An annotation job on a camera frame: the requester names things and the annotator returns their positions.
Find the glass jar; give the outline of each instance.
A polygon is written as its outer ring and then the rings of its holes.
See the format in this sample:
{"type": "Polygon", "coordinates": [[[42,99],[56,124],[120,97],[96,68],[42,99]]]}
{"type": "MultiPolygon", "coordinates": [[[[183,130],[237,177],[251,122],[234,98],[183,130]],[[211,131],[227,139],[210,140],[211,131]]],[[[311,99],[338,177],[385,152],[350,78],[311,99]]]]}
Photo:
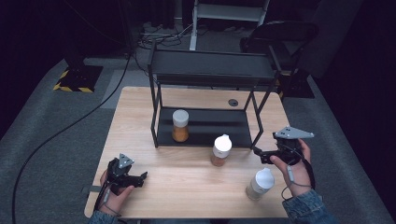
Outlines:
{"type": "Polygon", "coordinates": [[[179,109],[173,113],[172,137],[177,142],[185,142],[189,138],[189,113],[179,109]]]}

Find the white lid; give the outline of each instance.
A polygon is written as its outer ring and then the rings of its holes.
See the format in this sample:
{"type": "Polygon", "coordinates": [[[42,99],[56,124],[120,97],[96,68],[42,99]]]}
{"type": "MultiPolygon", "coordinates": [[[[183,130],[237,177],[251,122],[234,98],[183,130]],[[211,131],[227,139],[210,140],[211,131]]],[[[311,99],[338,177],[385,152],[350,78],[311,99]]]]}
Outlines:
{"type": "Polygon", "coordinates": [[[228,134],[224,134],[215,140],[215,145],[213,146],[213,153],[219,158],[226,158],[230,154],[230,149],[233,143],[230,140],[228,134]]]}
{"type": "Polygon", "coordinates": [[[189,123],[189,113],[182,109],[175,111],[173,114],[173,122],[174,125],[179,128],[186,127],[189,123]]]}
{"type": "Polygon", "coordinates": [[[274,176],[271,173],[271,170],[268,168],[264,168],[257,172],[255,178],[251,181],[251,186],[254,191],[259,193],[265,193],[269,189],[271,189],[275,184],[274,176]]]}

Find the hand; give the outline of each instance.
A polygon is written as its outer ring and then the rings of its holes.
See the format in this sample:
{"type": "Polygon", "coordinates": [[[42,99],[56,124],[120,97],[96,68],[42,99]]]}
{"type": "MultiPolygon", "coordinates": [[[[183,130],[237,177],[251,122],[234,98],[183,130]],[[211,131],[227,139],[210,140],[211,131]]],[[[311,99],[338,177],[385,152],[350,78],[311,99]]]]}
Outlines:
{"type": "MultiPolygon", "coordinates": [[[[102,174],[102,177],[100,178],[100,183],[102,186],[105,183],[106,175],[107,175],[107,170],[105,170],[105,172],[102,174]]],[[[131,194],[132,190],[134,190],[134,186],[129,186],[128,188],[119,189],[119,195],[117,196],[110,190],[109,187],[107,187],[107,189],[105,189],[105,193],[102,197],[99,211],[109,214],[114,217],[119,216],[120,210],[122,208],[122,204],[128,198],[128,196],[131,194]],[[107,198],[106,203],[104,203],[104,199],[106,197],[107,191],[108,191],[108,198],[107,198]]]]}
{"type": "MultiPolygon", "coordinates": [[[[301,144],[305,159],[311,163],[311,149],[302,139],[299,139],[299,142],[301,144]]],[[[270,160],[282,172],[286,185],[289,186],[291,195],[293,197],[299,196],[311,190],[311,181],[302,161],[299,161],[291,166],[294,176],[294,183],[296,183],[291,184],[288,174],[288,165],[277,156],[271,156],[270,160]]]]}

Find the small black object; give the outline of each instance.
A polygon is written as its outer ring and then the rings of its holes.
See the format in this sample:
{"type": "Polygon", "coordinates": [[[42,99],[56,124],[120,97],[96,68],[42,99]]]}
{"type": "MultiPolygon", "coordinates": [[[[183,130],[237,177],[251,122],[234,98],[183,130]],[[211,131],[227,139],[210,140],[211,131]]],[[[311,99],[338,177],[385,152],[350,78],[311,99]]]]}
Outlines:
{"type": "Polygon", "coordinates": [[[231,99],[231,100],[228,101],[228,104],[230,106],[238,106],[238,101],[235,100],[235,99],[231,99]]]}
{"type": "Polygon", "coordinates": [[[270,157],[274,155],[278,156],[286,164],[294,165],[304,159],[304,154],[298,139],[314,137],[314,135],[295,128],[286,127],[277,133],[273,133],[273,137],[276,139],[276,151],[262,151],[254,147],[254,153],[260,156],[263,164],[273,164],[270,161],[270,157]]]}
{"type": "Polygon", "coordinates": [[[119,195],[120,188],[133,185],[135,188],[143,187],[148,172],[141,176],[128,175],[134,161],[120,154],[120,159],[114,158],[107,166],[107,184],[113,193],[119,195]]]}

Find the wooden tabletop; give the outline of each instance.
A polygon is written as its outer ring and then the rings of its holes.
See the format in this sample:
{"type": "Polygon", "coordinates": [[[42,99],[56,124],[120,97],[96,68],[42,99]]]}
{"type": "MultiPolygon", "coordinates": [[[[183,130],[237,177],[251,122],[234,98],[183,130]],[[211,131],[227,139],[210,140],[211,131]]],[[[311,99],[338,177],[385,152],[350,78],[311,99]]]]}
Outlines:
{"type": "MultiPolygon", "coordinates": [[[[246,91],[219,91],[162,88],[163,103],[169,106],[230,108],[230,99],[243,108],[248,98],[246,91]]],[[[264,92],[255,92],[259,101],[264,92]]],[[[123,217],[133,218],[237,218],[286,217],[282,207],[281,191],[286,187],[280,171],[262,164],[260,157],[249,148],[232,148],[221,167],[210,162],[212,147],[156,148],[150,124],[153,106],[150,89],[125,87],[112,121],[99,161],[93,185],[99,186],[100,176],[107,165],[120,153],[134,160],[129,175],[148,171],[143,188],[135,189],[120,211],[123,217]],[[252,201],[246,195],[250,179],[264,167],[270,168],[276,183],[260,200],[252,201]]],[[[247,109],[250,132],[258,132],[252,106],[247,109]]],[[[264,133],[256,145],[263,150],[276,150],[272,132],[289,125],[279,96],[271,93],[261,113],[264,133]]],[[[90,217],[98,193],[91,192],[85,215],[90,217]]]]}

